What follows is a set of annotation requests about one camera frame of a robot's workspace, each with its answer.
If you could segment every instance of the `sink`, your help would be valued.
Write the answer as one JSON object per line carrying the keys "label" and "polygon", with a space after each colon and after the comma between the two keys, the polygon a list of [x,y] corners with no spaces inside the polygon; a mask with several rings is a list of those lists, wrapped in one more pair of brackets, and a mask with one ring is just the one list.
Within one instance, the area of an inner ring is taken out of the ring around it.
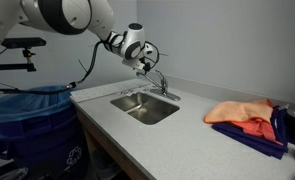
{"label": "sink", "polygon": [[113,100],[111,104],[147,125],[156,124],[179,110],[178,106],[143,93]]}

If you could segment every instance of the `faucet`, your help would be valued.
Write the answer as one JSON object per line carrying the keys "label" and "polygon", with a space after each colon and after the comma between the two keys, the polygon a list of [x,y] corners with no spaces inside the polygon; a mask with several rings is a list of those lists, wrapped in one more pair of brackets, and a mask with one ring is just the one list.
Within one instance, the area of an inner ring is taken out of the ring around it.
{"label": "faucet", "polygon": [[151,89],[150,92],[166,97],[168,99],[174,100],[174,101],[179,101],[181,98],[168,92],[168,82],[166,80],[166,78],[163,76],[163,74],[156,70],[158,77],[160,78],[160,85],[155,82],[153,79],[151,79],[149,76],[147,76],[147,74],[141,73],[141,72],[136,72],[136,75],[142,75],[144,76],[146,79],[148,79],[150,82],[152,82],[158,89]]}

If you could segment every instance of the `folded towel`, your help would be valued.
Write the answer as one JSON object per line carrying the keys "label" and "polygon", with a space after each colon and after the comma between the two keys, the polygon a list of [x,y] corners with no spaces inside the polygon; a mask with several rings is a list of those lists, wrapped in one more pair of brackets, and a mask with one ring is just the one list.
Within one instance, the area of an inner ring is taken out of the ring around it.
{"label": "folded towel", "polygon": [[227,101],[214,107],[204,117],[204,122],[209,124],[230,122],[242,128],[244,133],[282,145],[280,141],[276,140],[273,127],[270,124],[272,112],[272,104],[268,99],[247,103]]}
{"label": "folded towel", "polygon": [[281,159],[284,152],[288,152],[288,141],[286,138],[286,131],[284,129],[284,118],[286,113],[287,109],[278,110],[277,108],[274,108],[273,117],[270,119],[271,124],[274,125],[273,128],[274,132],[276,132],[276,137],[283,145],[279,145],[253,135],[245,134],[241,128],[235,127],[225,122],[215,123],[212,128],[253,149],[256,149],[261,153]]}

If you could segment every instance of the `blue cloth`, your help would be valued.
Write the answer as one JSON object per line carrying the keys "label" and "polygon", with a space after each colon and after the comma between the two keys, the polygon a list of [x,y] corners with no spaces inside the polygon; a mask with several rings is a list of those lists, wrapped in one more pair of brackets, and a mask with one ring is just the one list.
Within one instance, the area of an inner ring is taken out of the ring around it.
{"label": "blue cloth", "polygon": [[271,117],[271,124],[275,132],[275,137],[279,142],[283,143],[283,146],[260,137],[246,134],[241,128],[235,127],[229,123],[216,123],[212,126],[212,128],[230,138],[235,139],[236,141],[266,154],[267,156],[273,156],[277,159],[281,159],[284,152],[288,152],[288,141],[286,131],[284,129],[284,118],[286,113],[287,109],[278,110],[278,108],[275,107]]}

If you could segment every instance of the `robotic arm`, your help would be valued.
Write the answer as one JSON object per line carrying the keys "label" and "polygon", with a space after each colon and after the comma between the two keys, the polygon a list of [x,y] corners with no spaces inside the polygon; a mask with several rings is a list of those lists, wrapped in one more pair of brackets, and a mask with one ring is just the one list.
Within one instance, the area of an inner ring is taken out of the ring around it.
{"label": "robotic arm", "polygon": [[65,35],[96,34],[105,48],[123,58],[123,64],[150,70],[144,57],[153,52],[140,24],[130,24],[123,34],[112,31],[113,11],[106,0],[0,0],[0,44],[17,23]]}

